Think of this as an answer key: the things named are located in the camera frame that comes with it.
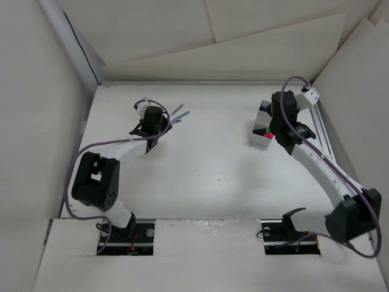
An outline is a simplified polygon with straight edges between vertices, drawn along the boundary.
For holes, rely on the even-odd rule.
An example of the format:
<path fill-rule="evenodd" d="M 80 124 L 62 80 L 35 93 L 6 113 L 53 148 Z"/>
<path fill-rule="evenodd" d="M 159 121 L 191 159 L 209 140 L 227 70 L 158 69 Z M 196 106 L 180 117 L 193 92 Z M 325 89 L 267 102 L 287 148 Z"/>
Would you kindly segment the pink cap highlighter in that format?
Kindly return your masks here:
<path fill-rule="evenodd" d="M 274 135 L 272 133 L 265 133 L 264 137 L 266 137 L 268 139 L 273 139 Z"/>

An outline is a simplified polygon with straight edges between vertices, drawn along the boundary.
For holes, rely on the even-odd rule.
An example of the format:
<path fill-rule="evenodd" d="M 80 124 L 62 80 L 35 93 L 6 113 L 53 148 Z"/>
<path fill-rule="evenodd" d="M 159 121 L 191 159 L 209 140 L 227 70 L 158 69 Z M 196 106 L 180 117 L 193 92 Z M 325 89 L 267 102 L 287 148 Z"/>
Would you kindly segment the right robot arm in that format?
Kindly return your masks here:
<path fill-rule="evenodd" d="M 314 105 L 318 93 L 311 88 L 299 95 L 277 91 L 271 96 L 270 132 L 327 194 L 333 211 L 325 215 L 329 235 L 346 243 L 377 228 L 382 197 L 350 178 L 334 161 L 313 145 L 314 132 L 297 120 L 303 108 Z"/>

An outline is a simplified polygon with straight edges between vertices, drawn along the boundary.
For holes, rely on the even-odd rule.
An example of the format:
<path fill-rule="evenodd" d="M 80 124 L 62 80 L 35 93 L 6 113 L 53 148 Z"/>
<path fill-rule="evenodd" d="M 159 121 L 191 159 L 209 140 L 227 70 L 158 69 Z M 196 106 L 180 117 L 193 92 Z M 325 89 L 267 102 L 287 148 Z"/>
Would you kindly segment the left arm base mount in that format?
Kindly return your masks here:
<path fill-rule="evenodd" d="M 101 252 L 108 236 L 108 224 L 97 223 L 100 237 L 97 244 L 98 256 L 152 256 L 154 249 L 155 220 L 136 220 L 135 231 L 125 235 L 117 228 L 112 228 L 108 243 Z"/>

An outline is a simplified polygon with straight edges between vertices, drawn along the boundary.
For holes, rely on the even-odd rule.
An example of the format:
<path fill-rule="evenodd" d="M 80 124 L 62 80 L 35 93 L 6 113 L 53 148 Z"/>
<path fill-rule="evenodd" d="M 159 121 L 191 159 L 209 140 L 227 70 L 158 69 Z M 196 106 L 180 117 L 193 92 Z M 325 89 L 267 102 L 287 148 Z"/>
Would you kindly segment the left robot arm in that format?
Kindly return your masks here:
<path fill-rule="evenodd" d="M 140 121 L 129 138 L 96 143 L 111 145 L 100 153 L 82 151 L 71 189 L 74 200 L 99 210 L 108 219 L 108 227 L 125 242 L 135 236 L 136 217 L 119 201 L 120 167 L 150 152 L 171 129 L 170 116 L 161 104 L 143 100 L 134 108 Z"/>

